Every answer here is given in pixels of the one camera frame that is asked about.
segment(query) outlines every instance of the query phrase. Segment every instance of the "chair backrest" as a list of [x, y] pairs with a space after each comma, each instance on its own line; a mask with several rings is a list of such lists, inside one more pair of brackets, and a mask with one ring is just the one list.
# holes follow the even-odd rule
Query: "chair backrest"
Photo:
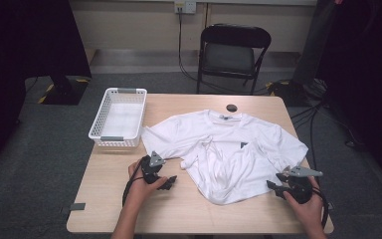
[[241, 46], [249, 48], [268, 48], [272, 41], [271, 35], [260, 27], [214, 24], [201, 33], [201, 47], [205, 43]]

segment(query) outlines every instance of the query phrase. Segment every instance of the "wrist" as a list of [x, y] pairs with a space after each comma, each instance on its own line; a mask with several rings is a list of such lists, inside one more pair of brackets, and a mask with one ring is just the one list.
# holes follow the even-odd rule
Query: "wrist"
[[323, 239], [326, 238], [321, 225], [304, 228], [306, 235], [310, 239]]
[[125, 204], [123, 205], [123, 208], [127, 208], [131, 212], [138, 212], [141, 208], [141, 205], [143, 202], [139, 199], [135, 199], [133, 197], [129, 197], [129, 195], [126, 197]]

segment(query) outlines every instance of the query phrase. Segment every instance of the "t-shirt sleeve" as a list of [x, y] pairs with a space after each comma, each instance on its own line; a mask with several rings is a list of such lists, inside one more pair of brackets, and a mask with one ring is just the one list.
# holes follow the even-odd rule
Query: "t-shirt sleeve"
[[287, 166], [299, 165], [308, 151], [306, 145], [277, 124], [271, 128], [271, 134], [262, 149], [275, 169], [282, 172]]
[[169, 157], [170, 147], [175, 141], [178, 129], [178, 118], [168, 118], [155, 126], [144, 127], [141, 139], [147, 154], [156, 151], [162, 158]]

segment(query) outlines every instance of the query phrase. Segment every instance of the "electrical outlet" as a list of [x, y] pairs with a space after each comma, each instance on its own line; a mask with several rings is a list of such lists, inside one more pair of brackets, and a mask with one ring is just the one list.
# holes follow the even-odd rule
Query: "electrical outlet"
[[196, 2], [185, 2], [185, 13], [195, 14], [196, 9], [197, 9]]
[[174, 13], [195, 14], [197, 3], [192, 1], [175, 1], [173, 7]]
[[175, 1], [173, 3], [174, 13], [184, 13], [185, 10], [185, 1]]

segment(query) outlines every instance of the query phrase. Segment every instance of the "wooden table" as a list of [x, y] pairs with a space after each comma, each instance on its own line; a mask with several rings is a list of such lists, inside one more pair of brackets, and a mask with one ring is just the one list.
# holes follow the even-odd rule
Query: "wooden table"
[[[168, 117], [201, 110], [227, 114], [226, 105], [277, 123], [296, 136], [285, 104], [276, 97], [147, 95], [143, 125], [152, 126]], [[73, 233], [110, 233], [121, 210], [122, 193], [128, 180], [127, 167], [146, 155], [140, 143], [133, 150], [94, 147], [76, 203], [85, 210], [72, 211], [67, 228]], [[303, 230], [287, 202], [266, 193], [230, 205], [215, 205], [205, 199], [185, 170], [181, 159], [164, 164], [159, 175], [178, 175], [169, 191], [156, 191], [142, 208], [135, 232], [140, 234], [289, 234]], [[329, 219], [326, 233], [333, 230]]]

